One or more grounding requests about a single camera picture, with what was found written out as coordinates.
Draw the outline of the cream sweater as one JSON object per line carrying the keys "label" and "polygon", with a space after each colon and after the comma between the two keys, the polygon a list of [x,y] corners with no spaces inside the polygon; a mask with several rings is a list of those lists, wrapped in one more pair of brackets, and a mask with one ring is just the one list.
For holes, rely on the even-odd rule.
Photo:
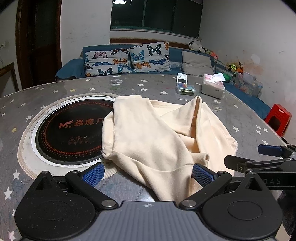
{"label": "cream sweater", "polygon": [[161,201],[181,202],[198,191],[193,166],[225,170],[224,158],[237,149],[236,139],[199,96],[186,104],[118,96],[103,121],[102,156]]}

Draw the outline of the red plastic stool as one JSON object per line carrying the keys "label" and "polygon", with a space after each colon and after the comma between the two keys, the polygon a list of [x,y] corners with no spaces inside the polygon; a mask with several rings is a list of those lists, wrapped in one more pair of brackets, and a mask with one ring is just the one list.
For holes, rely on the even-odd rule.
{"label": "red plastic stool", "polygon": [[274,104],[264,121],[278,134],[283,137],[287,131],[292,114],[280,104]]}

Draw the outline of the grey star tablecloth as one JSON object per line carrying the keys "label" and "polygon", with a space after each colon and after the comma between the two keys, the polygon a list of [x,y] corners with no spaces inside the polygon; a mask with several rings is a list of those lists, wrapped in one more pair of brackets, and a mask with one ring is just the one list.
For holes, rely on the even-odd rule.
{"label": "grey star tablecloth", "polygon": [[123,75],[59,81],[1,98],[1,240],[18,240],[15,210],[37,175],[47,170],[66,174],[70,168],[38,153],[39,125],[67,105],[108,99],[111,110],[102,118],[93,110],[61,117],[50,130],[56,143],[79,147],[96,140],[106,166],[105,178],[123,170],[154,190],[171,206],[189,196],[197,183],[189,178],[201,161],[223,170],[228,154],[259,156],[260,144],[281,145],[282,139],[246,104],[230,93],[219,101],[208,96],[178,96],[169,75]]}

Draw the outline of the black induction cooktop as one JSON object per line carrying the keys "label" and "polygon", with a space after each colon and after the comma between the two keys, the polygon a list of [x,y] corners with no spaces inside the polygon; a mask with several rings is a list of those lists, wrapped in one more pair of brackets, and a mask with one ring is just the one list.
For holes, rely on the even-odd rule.
{"label": "black induction cooktop", "polygon": [[48,161],[66,166],[100,159],[103,121],[112,112],[113,102],[91,98],[57,109],[37,130],[38,152]]}

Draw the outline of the clear plastic storage bin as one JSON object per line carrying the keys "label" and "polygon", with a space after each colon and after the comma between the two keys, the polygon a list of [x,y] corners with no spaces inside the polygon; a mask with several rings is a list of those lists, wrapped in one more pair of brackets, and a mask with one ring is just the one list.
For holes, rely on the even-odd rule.
{"label": "clear plastic storage bin", "polygon": [[247,72],[236,74],[234,86],[251,97],[258,97],[263,89],[263,84],[257,80],[256,76]]}

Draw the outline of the white tissue box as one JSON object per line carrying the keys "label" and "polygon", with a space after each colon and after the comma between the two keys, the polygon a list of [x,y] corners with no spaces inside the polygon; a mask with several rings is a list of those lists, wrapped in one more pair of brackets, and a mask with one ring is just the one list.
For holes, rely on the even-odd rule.
{"label": "white tissue box", "polygon": [[215,73],[213,75],[204,74],[201,92],[205,95],[221,99],[225,90],[224,75],[222,73]]}

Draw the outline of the green bowl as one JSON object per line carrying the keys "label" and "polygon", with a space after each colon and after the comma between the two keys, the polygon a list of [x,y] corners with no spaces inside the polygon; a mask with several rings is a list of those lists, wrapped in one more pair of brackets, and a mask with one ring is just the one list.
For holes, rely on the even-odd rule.
{"label": "green bowl", "polygon": [[233,78],[233,75],[231,74],[231,75],[229,75],[228,73],[222,73],[223,74],[223,77],[224,77],[224,82],[225,83],[229,83],[231,80],[232,80],[232,78]]}

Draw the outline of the clear box colourful items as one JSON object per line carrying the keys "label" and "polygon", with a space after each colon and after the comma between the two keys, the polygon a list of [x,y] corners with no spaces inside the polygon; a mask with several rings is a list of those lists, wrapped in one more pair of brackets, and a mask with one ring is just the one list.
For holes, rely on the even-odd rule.
{"label": "clear box colourful items", "polygon": [[194,96],[196,94],[196,89],[191,85],[185,85],[183,83],[177,83],[176,90],[178,94]]}

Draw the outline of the white remote device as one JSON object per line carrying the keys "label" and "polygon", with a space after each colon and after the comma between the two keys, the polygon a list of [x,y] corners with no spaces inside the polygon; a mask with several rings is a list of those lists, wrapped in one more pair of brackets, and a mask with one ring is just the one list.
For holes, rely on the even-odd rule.
{"label": "white remote device", "polygon": [[177,74],[177,83],[188,84],[187,75],[184,73]]}

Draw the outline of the blue corner sofa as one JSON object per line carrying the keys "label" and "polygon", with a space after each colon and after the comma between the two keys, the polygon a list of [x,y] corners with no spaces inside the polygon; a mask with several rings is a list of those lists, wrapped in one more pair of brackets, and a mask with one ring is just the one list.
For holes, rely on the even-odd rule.
{"label": "blue corner sofa", "polygon": [[178,73],[203,77],[223,73],[224,86],[241,101],[265,119],[271,108],[257,96],[263,85],[249,83],[250,90],[236,87],[238,74],[231,74],[206,53],[174,48],[167,41],[140,45],[98,45],[83,47],[81,57],[68,61],[56,73],[56,80],[117,74],[170,74]]}

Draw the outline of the left butterfly pillow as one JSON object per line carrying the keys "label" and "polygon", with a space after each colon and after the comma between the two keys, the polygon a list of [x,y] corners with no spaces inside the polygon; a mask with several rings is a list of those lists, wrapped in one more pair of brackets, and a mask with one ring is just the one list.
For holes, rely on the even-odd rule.
{"label": "left butterfly pillow", "polygon": [[86,77],[132,73],[127,48],[88,51],[84,55]]}

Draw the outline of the black white plush toy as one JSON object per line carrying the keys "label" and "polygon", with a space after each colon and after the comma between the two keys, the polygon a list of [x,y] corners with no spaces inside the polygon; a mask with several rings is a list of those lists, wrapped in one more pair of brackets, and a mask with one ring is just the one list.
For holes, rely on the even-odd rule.
{"label": "black white plush toy", "polygon": [[206,48],[204,48],[200,43],[195,41],[189,42],[189,49],[191,51],[196,51],[199,53],[208,53],[208,50]]}

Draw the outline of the right butterfly pillow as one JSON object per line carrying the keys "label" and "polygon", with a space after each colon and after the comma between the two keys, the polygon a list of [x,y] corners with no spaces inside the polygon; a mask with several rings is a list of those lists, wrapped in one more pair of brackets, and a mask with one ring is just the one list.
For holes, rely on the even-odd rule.
{"label": "right butterfly pillow", "polygon": [[135,72],[171,71],[169,42],[136,45],[129,49]]}

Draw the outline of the dark window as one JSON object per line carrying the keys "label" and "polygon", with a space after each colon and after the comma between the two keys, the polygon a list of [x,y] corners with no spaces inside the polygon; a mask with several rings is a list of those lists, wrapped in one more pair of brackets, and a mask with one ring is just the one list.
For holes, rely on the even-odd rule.
{"label": "dark window", "polygon": [[197,38],[202,11],[203,1],[113,1],[111,28],[154,30]]}

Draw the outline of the dark wooden door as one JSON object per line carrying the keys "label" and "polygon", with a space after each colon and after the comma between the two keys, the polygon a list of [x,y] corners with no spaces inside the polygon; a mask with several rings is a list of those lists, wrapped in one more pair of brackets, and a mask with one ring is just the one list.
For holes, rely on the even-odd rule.
{"label": "dark wooden door", "polygon": [[23,89],[55,81],[62,67],[62,1],[18,1],[16,57]]}

